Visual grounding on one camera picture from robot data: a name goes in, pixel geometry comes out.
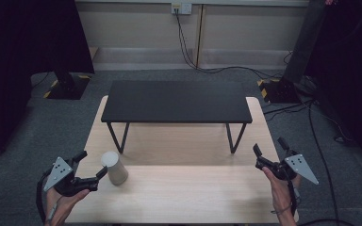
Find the person's right hand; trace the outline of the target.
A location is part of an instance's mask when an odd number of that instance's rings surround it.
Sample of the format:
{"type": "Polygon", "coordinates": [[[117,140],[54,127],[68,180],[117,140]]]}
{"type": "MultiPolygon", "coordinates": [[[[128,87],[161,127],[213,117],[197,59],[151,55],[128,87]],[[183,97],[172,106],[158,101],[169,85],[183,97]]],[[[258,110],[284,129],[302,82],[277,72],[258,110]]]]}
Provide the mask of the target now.
{"type": "Polygon", "coordinates": [[[288,182],[278,179],[270,169],[263,167],[262,171],[271,184],[272,205],[276,215],[281,215],[292,205],[288,182]]]}

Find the person's left hand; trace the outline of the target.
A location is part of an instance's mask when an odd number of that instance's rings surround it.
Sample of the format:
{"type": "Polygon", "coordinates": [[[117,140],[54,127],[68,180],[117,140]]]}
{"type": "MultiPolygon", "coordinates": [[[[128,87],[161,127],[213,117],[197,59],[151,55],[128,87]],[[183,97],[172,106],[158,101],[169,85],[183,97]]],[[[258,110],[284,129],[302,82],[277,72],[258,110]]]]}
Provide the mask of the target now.
{"type": "Polygon", "coordinates": [[[90,191],[84,189],[72,197],[61,196],[54,188],[46,192],[46,221],[59,222],[62,226],[75,205],[82,201],[90,191]]]}

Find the dark pillar stand striped base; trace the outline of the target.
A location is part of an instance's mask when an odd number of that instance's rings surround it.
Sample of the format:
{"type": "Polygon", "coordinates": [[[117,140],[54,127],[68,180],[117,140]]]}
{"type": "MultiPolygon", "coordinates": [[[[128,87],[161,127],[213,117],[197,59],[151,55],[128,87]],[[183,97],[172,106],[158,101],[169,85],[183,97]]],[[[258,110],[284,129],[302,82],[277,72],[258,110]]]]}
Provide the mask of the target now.
{"type": "Polygon", "coordinates": [[[264,101],[272,104],[300,102],[295,85],[300,83],[313,52],[326,8],[337,0],[308,0],[306,14],[295,42],[289,63],[279,80],[261,80],[259,87],[264,101]]]}

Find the white cylindrical cup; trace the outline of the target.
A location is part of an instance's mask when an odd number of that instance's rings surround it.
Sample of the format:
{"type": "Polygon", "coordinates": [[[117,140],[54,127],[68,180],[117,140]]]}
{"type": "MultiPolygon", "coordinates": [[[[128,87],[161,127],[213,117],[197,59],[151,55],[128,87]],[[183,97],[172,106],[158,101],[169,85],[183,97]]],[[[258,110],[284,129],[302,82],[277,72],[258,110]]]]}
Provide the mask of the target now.
{"type": "Polygon", "coordinates": [[[128,171],[116,152],[104,153],[101,157],[101,164],[107,168],[108,178],[113,185],[120,186],[128,178],[128,171]]]}

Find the black metal-legged shelf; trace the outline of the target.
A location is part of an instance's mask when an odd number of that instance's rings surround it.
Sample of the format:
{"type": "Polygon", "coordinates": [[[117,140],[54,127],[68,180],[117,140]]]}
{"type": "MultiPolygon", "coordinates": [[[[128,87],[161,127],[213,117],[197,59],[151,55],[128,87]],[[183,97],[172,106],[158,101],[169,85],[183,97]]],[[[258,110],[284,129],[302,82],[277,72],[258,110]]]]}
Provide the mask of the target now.
{"type": "Polygon", "coordinates": [[[253,121],[239,82],[115,81],[101,121],[110,132],[114,122],[239,123],[253,121]]]}

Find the white wall socket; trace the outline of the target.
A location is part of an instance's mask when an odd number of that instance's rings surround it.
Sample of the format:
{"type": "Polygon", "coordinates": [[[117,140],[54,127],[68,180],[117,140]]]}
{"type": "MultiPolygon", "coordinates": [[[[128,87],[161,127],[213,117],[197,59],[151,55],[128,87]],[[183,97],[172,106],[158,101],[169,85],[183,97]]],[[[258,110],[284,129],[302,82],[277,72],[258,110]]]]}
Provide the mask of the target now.
{"type": "Polygon", "coordinates": [[[171,3],[171,13],[190,15],[192,13],[192,3],[171,3]]]}

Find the black curtain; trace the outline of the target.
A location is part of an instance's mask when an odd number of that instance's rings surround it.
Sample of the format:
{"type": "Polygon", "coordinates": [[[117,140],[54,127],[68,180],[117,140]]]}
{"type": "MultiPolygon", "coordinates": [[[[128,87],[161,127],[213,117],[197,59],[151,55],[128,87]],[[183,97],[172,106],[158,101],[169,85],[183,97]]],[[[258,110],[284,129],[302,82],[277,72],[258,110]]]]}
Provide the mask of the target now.
{"type": "Polygon", "coordinates": [[[0,0],[0,153],[46,72],[94,72],[75,0],[0,0]]]}
{"type": "Polygon", "coordinates": [[[362,0],[326,8],[307,71],[362,149],[362,0]]]}

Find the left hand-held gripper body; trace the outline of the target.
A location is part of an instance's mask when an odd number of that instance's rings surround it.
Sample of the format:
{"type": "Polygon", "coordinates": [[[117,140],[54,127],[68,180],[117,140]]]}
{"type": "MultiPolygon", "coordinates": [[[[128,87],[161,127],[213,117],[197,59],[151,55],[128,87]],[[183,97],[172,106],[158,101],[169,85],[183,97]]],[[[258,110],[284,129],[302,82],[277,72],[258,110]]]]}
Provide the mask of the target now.
{"type": "Polygon", "coordinates": [[[72,159],[58,157],[53,164],[43,190],[48,191],[50,188],[54,188],[60,195],[65,197],[72,197],[85,189],[96,191],[100,180],[100,173],[90,178],[75,176],[74,164],[79,163],[82,159],[83,156],[72,159]]]}

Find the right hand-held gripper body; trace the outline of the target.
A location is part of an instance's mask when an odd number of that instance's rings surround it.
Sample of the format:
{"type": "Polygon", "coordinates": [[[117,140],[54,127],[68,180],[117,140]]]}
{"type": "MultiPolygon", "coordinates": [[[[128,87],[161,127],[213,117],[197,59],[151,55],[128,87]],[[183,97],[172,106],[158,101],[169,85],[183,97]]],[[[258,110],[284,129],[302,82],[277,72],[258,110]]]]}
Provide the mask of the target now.
{"type": "Polygon", "coordinates": [[[297,175],[301,175],[311,183],[317,185],[319,183],[312,169],[307,164],[301,153],[293,150],[287,150],[286,156],[280,162],[272,162],[263,155],[256,158],[255,166],[262,170],[266,167],[280,180],[294,179],[297,175]]]}

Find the black stand with striped base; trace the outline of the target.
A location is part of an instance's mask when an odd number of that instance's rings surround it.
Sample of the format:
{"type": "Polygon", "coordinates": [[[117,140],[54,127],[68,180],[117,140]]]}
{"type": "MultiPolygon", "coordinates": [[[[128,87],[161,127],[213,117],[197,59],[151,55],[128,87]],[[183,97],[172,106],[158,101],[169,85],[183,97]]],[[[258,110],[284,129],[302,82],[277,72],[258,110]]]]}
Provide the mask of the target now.
{"type": "Polygon", "coordinates": [[[45,99],[80,100],[91,78],[83,74],[59,73],[45,92],[45,99]]]}

